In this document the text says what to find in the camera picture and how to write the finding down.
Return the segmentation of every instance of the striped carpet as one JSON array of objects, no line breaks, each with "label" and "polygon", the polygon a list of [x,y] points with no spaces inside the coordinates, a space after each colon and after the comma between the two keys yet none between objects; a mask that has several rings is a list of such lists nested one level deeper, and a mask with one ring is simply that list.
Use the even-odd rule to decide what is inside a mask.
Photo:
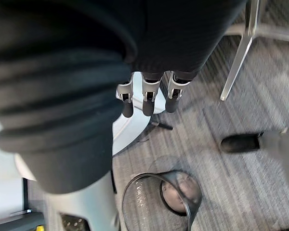
[{"label": "striped carpet", "polygon": [[[262,21],[289,28],[289,0],[270,0]],[[118,205],[134,176],[181,168],[197,178],[203,192],[193,231],[289,228],[289,187],[281,164],[265,151],[227,155],[219,149],[229,134],[289,127],[289,43],[256,39],[229,98],[219,100],[239,39],[221,40],[176,113],[155,116],[173,131],[149,128],[114,157]],[[167,83],[164,78],[162,90]],[[33,208],[44,211],[48,230],[62,230],[34,182],[29,183],[29,199]],[[159,216],[154,222],[165,224]],[[173,229],[166,224],[163,230]]]}]

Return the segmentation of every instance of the metal base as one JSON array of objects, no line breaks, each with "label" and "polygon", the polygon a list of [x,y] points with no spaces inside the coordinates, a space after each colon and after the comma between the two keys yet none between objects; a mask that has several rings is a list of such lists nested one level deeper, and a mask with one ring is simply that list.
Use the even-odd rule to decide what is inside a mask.
[{"label": "metal base", "polygon": [[246,5],[246,23],[232,25],[225,33],[225,35],[240,35],[242,38],[221,94],[222,101],[227,99],[252,41],[255,38],[264,37],[289,42],[289,30],[266,24],[258,24],[259,11],[264,8],[264,4],[265,1],[261,0],[249,1]]}]

